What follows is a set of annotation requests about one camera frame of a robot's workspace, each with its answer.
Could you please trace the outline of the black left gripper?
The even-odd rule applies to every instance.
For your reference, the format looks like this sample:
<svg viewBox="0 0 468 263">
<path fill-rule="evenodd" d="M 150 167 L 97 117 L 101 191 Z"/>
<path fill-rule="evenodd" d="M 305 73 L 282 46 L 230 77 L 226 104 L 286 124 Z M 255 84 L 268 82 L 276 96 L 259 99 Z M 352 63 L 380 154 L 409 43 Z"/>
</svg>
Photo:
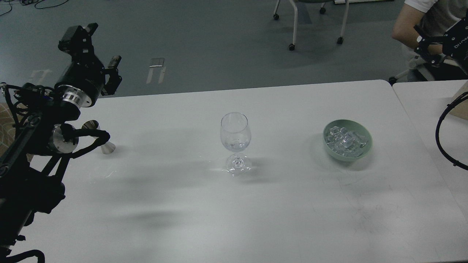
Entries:
<svg viewBox="0 0 468 263">
<path fill-rule="evenodd" d="M 61 94 L 61 100 L 77 108 L 92 107 L 97 98 L 114 95 L 122 82 L 118 66 L 121 56 L 113 56 L 104 69 L 102 62 L 95 55 L 92 35 L 98 23 L 86 27 L 69 27 L 57 45 L 58 49 L 70 55 L 71 63 L 54 85 L 54 90 Z"/>
</svg>

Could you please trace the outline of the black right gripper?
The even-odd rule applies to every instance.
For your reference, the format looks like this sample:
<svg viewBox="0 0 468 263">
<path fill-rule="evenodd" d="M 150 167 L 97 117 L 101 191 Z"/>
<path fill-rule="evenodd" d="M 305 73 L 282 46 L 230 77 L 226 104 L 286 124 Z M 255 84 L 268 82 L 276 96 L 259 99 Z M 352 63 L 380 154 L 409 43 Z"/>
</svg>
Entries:
<svg viewBox="0 0 468 263">
<path fill-rule="evenodd" d="M 430 37 L 423 32 L 419 25 L 415 25 L 414 29 L 419 34 L 418 46 L 414 52 L 427 64 L 439 66 L 441 63 L 445 63 L 447 58 L 450 58 L 458 66 L 468 65 L 468 23 L 466 17 L 456 22 L 442 36 Z M 429 51 L 431 45 L 442 45 L 443 55 L 431 54 Z"/>
</svg>

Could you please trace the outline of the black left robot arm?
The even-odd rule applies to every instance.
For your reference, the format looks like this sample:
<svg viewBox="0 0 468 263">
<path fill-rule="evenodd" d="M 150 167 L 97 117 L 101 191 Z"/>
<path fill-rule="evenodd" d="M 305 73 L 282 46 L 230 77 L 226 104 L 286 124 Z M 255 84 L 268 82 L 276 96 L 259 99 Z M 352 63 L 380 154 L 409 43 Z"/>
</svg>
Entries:
<svg viewBox="0 0 468 263">
<path fill-rule="evenodd" d="M 97 23 L 90 23 L 67 29 L 58 49 L 70 55 L 71 63 L 54 87 L 1 83 L 14 128 L 14 140 L 1 154 L 2 263 L 31 257 L 45 262 L 40 250 L 12 256 L 10 247 L 25 240 L 20 232 L 33 222 L 35 213 L 49 214 L 65 198 L 62 181 L 71 159 L 96 148 L 104 154 L 115 151 L 109 133 L 100 130 L 97 121 L 80 129 L 70 124 L 82 108 L 94 106 L 99 95 L 114 95 L 122 82 L 121 57 L 112 57 L 105 67 L 95 55 L 92 36 L 97 28 Z"/>
</svg>

